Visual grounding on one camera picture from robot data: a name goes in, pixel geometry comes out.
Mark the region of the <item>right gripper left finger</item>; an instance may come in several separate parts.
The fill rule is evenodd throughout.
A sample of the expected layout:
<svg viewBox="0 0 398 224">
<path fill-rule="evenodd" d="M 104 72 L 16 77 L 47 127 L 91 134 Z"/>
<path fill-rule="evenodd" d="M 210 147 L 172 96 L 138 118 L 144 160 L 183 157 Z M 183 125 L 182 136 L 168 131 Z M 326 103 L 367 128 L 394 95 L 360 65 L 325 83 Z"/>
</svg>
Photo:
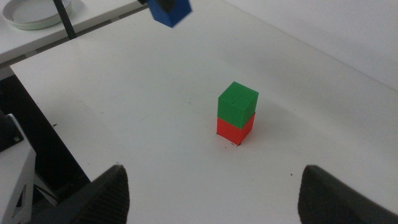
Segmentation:
<svg viewBox="0 0 398 224">
<path fill-rule="evenodd" d="M 122 165 L 114 165 L 77 193 L 32 219 L 33 224 L 127 222 L 129 186 Z"/>
</svg>

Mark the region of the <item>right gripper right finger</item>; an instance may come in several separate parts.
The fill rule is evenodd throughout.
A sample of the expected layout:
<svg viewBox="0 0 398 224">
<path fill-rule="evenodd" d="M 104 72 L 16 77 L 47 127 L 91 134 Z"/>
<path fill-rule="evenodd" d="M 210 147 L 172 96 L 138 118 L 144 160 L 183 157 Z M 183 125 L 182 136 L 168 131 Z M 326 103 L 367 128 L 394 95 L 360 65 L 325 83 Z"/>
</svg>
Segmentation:
<svg viewBox="0 0 398 224">
<path fill-rule="evenodd" d="M 302 223 L 397 223 L 397 215 L 316 165 L 307 165 L 298 195 Z"/>
</svg>

